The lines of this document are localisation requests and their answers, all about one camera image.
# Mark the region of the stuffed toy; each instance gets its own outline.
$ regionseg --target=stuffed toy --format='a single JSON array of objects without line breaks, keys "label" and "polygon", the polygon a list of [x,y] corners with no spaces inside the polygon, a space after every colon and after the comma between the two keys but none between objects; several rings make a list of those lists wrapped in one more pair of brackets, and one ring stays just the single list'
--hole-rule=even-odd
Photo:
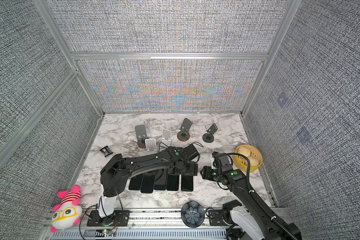
[{"label": "stuffed toy", "polygon": [[80,221],[82,213],[82,208],[78,205],[81,197],[79,185],[74,185],[69,191],[58,192],[58,197],[62,201],[53,207],[55,213],[52,216],[51,232],[72,227]]}]

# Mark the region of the toy's pink hand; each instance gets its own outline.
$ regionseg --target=toy's pink hand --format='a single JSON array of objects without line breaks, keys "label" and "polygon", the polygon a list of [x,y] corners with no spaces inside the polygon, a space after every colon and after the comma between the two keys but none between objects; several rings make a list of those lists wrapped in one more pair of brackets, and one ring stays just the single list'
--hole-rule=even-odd
[{"label": "toy's pink hand", "polygon": [[80,221],[80,217],[76,218],[76,220],[73,222],[72,225],[75,225],[76,223],[78,223]]},{"label": "toy's pink hand", "polygon": [[56,210],[58,210],[60,207],[61,207],[61,204],[58,204],[58,205],[56,205],[56,206],[53,207],[53,210],[56,211]]},{"label": "toy's pink hand", "polygon": [[68,193],[67,190],[58,192],[58,197],[59,197],[59,198],[64,198],[64,196],[67,195],[67,193]]},{"label": "toy's pink hand", "polygon": [[80,186],[79,186],[79,185],[74,185],[74,186],[71,188],[71,192],[73,192],[73,193],[78,193],[78,192],[80,192]]},{"label": "toy's pink hand", "polygon": [[77,205],[77,204],[79,204],[80,203],[80,199],[75,199],[75,200],[72,200],[72,204],[73,205]]}]

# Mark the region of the toy's eye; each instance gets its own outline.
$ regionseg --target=toy's eye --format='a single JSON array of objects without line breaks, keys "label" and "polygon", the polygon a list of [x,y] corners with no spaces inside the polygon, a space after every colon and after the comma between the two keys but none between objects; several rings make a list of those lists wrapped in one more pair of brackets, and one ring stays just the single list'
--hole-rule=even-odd
[{"label": "toy's eye", "polygon": [[69,208],[65,209],[63,215],[64,215],[64,217],[70,217],[70,216],[73,216],[75,214],[76,214],[75,209],[73,207],[69,207]]},{"label": "toy's eye", "polygon": [[53,214],[52,219],[58,218],[58,216],[59,216],[59,212],[55,212],[55,214]]}]

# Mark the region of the marble tabletop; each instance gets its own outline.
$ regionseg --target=marble tabletop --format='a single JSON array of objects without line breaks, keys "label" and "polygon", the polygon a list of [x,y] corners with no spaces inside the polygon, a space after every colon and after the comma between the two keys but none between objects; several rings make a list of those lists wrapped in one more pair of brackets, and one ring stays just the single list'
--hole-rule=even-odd
[{"label": "marble tabletop", "polygon": [[[181,142],[176,134],[184,118],[193,122],[190,139]],[[202,135],[215,123],[218,130],[214,134],[215,141],[206,143]],[[211,153],[234,152],[236,147],[248,143],[239,114],[106,114],[97,133],[91,150],[87,156],[76,184],[81,187],[81,205],[88,207],[99,202],[101,195],[100,170],[115,154],[123,157],[144,156],[145,149],[137,146],[135,126],[144,124],[149,138],[155,138],[157,145],[161,142],[162,129],[172,131],[172,146],[185,147],[192,142],[200,142],[203,147],[195,146],[200,153],[199,172],[203,166],[211,166]],[[99,150],[109,146],[114,154],[104,157]],[[259,171],[250,174],[253,188],[260,197],[270,205],[266,189]],[[230,191],[221,190],[216,182],[202,179],[198,174],[193,178],[193,191],[154,191],[143,194],[128,189],[129,180],[124,192],[120,194],[124,208],[181,208],[190,200],[197,201],[203,207],[222,207],[222,204],[237,199]],[[116,201],[115,208],[120,208]]]}]

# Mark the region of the smartphone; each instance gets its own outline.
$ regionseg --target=smartphone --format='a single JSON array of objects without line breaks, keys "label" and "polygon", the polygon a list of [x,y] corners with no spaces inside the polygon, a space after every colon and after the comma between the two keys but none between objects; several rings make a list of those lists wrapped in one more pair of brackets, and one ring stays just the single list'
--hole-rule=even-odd
[{"label": "smartphone", "polygon": [[140,190],[141,188],[141,182],[143,180],[143,174],[139,174],[136,175],[134,177],[131,178],[130,182],[129,182],[129,190]]},{"label": "smartphone", "polygon": [[181,190],[184,192],[193,191],[193,176],[181,175]]},{"label": "smartphone", "polygon": [[179,175],[167,175],[167,190],[178,191],[179,190]]},{"label": "smartphone", "polygon": [[143,175],[143,181],[141,182],[141,193],[153,193],[155,185],[156,170],[146,172]]},{"label": "smartphone", "polygon": [[155,190],[165,190],[167,185],[167,173],[168,169],[158,169],[156,170],[155,176]]}]

